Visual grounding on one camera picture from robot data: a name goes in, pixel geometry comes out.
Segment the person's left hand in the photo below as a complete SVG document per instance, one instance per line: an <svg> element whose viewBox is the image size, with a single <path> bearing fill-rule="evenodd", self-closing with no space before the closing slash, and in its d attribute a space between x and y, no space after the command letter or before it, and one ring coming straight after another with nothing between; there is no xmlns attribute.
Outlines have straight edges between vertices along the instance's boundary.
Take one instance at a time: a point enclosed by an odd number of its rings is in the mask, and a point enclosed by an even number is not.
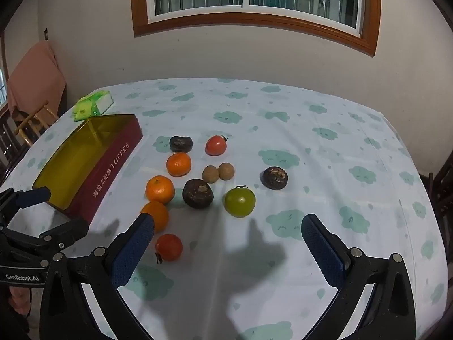
<svg viewBox="0 0 453 340"><path fill-rule="evenodd" d="M9 287L11 297L9 303L20 315L28 316L31 310L31 290L25 287Z"/></svg>

